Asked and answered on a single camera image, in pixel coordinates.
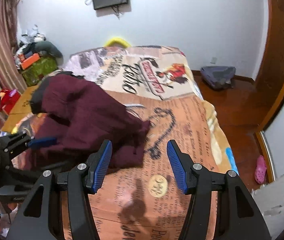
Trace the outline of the maroon button shirt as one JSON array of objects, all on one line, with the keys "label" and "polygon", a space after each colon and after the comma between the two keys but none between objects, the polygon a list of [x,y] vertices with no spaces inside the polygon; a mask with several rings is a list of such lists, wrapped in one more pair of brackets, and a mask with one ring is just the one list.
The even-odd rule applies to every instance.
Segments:
[{"label": "maroon button shirt", "polygon": [[98,151],[104,140],[112,142],[110,168],[143,164],[150,121],[129,113],[125,105],[94,82],[67,75],[52,77],[39,114],[46,116],[35,139],[55,137],[57,144],[28,150],[26,170],[60,161],[80,163]]}]

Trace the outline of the black folded garment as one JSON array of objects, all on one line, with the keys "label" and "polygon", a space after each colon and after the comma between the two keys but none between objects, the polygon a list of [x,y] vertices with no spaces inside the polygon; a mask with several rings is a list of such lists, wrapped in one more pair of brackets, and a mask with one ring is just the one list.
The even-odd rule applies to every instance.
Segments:
[{"label": "black folded garment", "polygon": [[39,83],[38,88],[34,91],[32,94],[31,100],[30,100],[30,107],[33,114],[39,114],[41,112],[41,105],[43,100],[43,95],[50,83],[50,79],[57,75],[67,75],[72,76],[77,79],[84,79],[85,77],[82,75],[75,75],[71,71],[63,71],[63,70],[55,70],[49,75],[45,76]]}]

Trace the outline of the white sticker covered appliance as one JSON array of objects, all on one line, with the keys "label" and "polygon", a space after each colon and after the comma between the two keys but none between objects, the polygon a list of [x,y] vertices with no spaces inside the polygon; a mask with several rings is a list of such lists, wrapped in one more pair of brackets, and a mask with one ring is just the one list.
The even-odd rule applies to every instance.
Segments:
[{"label": "white sticker covered appliance", "polygon": [[284,230],[284,175],[251,192],[272,239]]}]

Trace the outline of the wooden folding table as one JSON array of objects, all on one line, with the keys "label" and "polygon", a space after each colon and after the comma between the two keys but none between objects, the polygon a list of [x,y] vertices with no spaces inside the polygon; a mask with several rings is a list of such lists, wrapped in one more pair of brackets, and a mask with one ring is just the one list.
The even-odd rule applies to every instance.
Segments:
[{"label": "wooden folding table", "polygon": [[30,100],[38,85],[28,87],[12,108],[7,120],[0,129],[2,132],[11,132],[16,124],[31,113]]}]

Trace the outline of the pink croc shoe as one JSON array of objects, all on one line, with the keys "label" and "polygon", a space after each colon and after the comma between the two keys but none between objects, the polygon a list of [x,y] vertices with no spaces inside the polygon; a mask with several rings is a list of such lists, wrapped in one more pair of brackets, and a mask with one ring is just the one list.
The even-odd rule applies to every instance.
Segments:
[{"label": "pink croc shoe", "polygon": [[260,155],[257,158],[256,169],[254,171],[254,179],[258,184],[262,185],[265,182],[266,171],[267,166],[265,159],[262,155]]}]

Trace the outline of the red plush toy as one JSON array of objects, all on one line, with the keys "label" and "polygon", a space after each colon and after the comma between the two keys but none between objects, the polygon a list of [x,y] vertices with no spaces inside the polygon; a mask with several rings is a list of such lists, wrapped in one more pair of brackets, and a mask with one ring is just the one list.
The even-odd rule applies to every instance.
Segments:
[{"label": "red plush toy", "polygon": [[9,115],[20,97],[21,94],[17,89],[2,89],[0,91],[0,111]]}]

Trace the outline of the green patterned storage box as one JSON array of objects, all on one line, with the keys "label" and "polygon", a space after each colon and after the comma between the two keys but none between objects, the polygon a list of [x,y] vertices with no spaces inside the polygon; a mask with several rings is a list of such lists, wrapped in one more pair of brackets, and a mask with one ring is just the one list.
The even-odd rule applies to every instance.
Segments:
[{"label": "green patterned storage box", "polygon": [[28,87],[39,83],[45,76],[57,70],[57,62],[53,57],[41,57],[30,67],[21,72]]}]

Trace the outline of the orange box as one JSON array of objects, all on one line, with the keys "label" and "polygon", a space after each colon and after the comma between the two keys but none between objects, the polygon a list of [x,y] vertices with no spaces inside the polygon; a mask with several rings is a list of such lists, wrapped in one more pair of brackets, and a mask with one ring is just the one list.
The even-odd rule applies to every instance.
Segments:
[{"label": "orange box", "polygon": [[21,63],[21,68],[23,70],[26,70],[28,67],[30,67],[33,63],[37,62],[40,59],[40,56],[38,53],[34,53],[32,56],[28,57]]}]

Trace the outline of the grey plush cushion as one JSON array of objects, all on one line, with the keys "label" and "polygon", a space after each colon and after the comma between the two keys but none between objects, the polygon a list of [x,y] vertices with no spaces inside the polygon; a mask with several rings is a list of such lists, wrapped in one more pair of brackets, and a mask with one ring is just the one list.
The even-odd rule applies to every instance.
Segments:
[{"label": "grey plush cushion", "polygon": [[46,52],[47,54],[50,54],[53,57],[56,58],[62,58],[62,53],[57,49],[55,45],[53,45],[49,41],[40,41],[35,43],[34,49],[36,52]]}]

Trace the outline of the printed newspaper pattern blanket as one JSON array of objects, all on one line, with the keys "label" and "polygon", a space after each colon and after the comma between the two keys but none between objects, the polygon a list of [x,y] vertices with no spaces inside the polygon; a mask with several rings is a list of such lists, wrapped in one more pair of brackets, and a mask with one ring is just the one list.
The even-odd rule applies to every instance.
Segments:
[{"label": "printed newspaper pattern blanket", "polygon": [[235,168],[216,110],[203,99],[185,55],[172,47],[104,47],[74,54],[63,70],[96,83],[151,123],[143,164],[113,170],[89,198],[100,238],[177,239],[190,198],[176,185],[167,142],[175,140],[215,172]]}]

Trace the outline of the yellow pillow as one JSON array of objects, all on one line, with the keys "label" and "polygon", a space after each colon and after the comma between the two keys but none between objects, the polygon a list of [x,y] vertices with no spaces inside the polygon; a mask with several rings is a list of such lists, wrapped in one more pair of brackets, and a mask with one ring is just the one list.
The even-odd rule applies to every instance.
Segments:
[{"label": "yellow pillow", "polygon": [[121,48],[129,48],[131,47],[131,44],[128,43],[123,38],[112,37],[105,42],[104,47],[112,47],[112,46],[121,47]]}]

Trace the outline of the brown wooden door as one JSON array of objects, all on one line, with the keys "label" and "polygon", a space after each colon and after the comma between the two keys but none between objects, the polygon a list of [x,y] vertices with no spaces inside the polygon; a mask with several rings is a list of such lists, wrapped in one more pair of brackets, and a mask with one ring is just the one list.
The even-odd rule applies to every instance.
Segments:
[{"label": "brown wooden door", "polygon": [[268,111],[257,131],[265,131],[284,104],[284,0],[267,0],[268,29],[255,85]]}]

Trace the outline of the grey bag on floor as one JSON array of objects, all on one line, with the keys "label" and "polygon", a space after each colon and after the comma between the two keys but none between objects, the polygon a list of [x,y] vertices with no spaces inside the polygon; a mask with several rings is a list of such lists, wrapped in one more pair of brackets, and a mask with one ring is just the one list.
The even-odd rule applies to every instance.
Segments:
[{"label": "grey bag on floor", "polygon": [[205,66],[200,69],[202,79],[213,90],[232,88],[235,72],[235,67],[228,66]]}]

